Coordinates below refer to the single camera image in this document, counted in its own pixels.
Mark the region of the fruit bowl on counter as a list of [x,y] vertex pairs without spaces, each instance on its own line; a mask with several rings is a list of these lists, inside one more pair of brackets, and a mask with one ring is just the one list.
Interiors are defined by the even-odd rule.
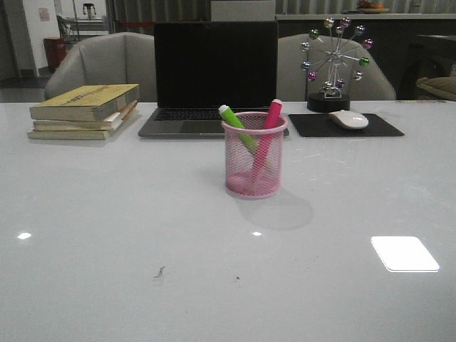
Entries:
[[388,7],[368,0],[360,0],[357,9],[363,14],[386,14],[390,11]]

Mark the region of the book in stack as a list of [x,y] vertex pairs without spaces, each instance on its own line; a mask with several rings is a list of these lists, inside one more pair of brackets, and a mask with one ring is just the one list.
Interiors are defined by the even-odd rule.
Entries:
[[132,101],[120,111],[109,115],[103,121],[69,121],[69,120],[35,120],[34,130],[39,131],[69,131],[69,130],[117,130],[136,108],[138,102]]
[[109,138],[114,131],[107,130],[69,130],[69,131],[39,131],[34,128],[28,131],[30,139],[40,140],[105,140]]

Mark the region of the pink highlighter pen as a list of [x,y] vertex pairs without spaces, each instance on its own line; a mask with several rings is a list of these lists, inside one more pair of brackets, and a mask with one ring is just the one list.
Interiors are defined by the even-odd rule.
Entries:
[[[264,123],[265,130],[272,129],[277,126],[277,123],[279,121],[279,116],[281,114],[282,105],[283,104],[279,99],[274,99],[271,102],[271,105],[269,107],[268,116]],[[269,151],[269,146],[271,144],[272,138],[273,138],[272,134],[261,136],[258,150],[256,151],[256,154],[254,156],[254,163],[253,163],[253,170],[252,170],[252,182],[253,183],[256,182],[260,172],[262,171],[262,169],[265,165],[266,157],[267,157],[267,154]]]

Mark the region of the pink mesh pen holder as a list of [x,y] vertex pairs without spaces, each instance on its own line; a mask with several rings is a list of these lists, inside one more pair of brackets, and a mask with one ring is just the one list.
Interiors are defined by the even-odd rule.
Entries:
[[263,199],[281,188],[283,139],[288,119],[280,116],[276,127],[264,128],[267,114],[237,113],[241,128],[222,122],[225,146],[225,187],[247,199]]

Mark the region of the beige cushion at right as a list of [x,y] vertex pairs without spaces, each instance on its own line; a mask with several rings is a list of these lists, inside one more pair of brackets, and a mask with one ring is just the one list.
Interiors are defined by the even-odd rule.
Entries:
[[427,91],[439,98],[455,101],[455,77],[446,76],[438,78],[419,78],[415,82],[420,89]]

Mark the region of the green highlighter pen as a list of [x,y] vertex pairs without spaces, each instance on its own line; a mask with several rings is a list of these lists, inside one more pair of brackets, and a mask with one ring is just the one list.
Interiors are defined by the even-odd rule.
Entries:
[[[231,125],[234,128],[241,128],[244,129],[243,123],[239,120],[239,118],[234,114],[232,109],[228,105],[221,105],[219,107],[219,114],[221,115],[223,121]],[[257,152],[257,142],[256,140],[250,136],[249,134],[238,134],[237,137],[241,140],[245,148],[252,154],[255,155]]]

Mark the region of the bottom book in stack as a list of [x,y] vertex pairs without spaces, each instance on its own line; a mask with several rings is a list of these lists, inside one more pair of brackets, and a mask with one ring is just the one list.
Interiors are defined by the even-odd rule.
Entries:
[[39,131],[34,128],[28,131],[30,139],[40,140],[105,140],[109,138],[114,131],[107,130],[69,130],[69,131]]

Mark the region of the red bin in background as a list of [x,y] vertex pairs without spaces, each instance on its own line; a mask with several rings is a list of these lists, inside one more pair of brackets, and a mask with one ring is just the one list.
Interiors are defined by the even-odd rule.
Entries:
[[63,38],[48,37],[43,40],[46,60],[50,72],[54,72],[60,66],[63,59],[66,57],[66,47]]

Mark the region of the ferris wheel desk toy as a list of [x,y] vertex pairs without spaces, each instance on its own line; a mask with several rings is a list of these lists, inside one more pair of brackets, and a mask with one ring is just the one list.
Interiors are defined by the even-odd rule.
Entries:
[[308,38],[300,44],[306,59],[301,62],[301,70],[306,74],[305,84],[318,80],[323,75],[323,82],[316,93],[305,92],[307,108],[319,113],[329,113],[337,110],[348,110],[350,98],[343,94],[343,88],[348,79],[341,74],[341,67],[348,66],[350,61],[364,68],[371,63],[369,57],[353,56],[355,47],[348,44],[353,39],[344,39],[345,31],[351,25],[351,18],[344,16],[339,21],[328,17],[323,26],[329,32],[329,42],[324,43],[318,29],[311,29]]

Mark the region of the middle book in stack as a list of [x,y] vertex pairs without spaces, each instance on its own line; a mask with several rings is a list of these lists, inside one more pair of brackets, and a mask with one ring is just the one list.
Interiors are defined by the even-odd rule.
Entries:
[[39,131],[69,131],[69,130],[117,130],[136,108],[138,102],[132,101],[120,111],[109,115],[103,121],[69,121],[69,120],[35,120],[34,130]]

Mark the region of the grey laptop with black screen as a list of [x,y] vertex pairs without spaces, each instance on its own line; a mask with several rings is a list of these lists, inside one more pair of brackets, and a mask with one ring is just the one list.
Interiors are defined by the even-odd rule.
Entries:
[[157,24],[157,108],[138,135],[220,139],[221,105],[267,111],[276,96],[278,39],[275,21]]

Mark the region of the white computer mouse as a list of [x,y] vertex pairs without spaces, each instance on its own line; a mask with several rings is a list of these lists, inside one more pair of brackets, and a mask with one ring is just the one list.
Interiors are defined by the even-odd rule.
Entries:
[[328,115],[337,126],[347,130],[364,129],[369,124],[366,116],[351,110],[338,110],[330,112]]

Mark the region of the yellow top book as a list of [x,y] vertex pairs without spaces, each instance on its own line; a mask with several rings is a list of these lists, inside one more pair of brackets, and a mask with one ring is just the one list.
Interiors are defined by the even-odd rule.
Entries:
[[34,120],[97,122],[140,98],[138,84],[83,85],[29,108]]

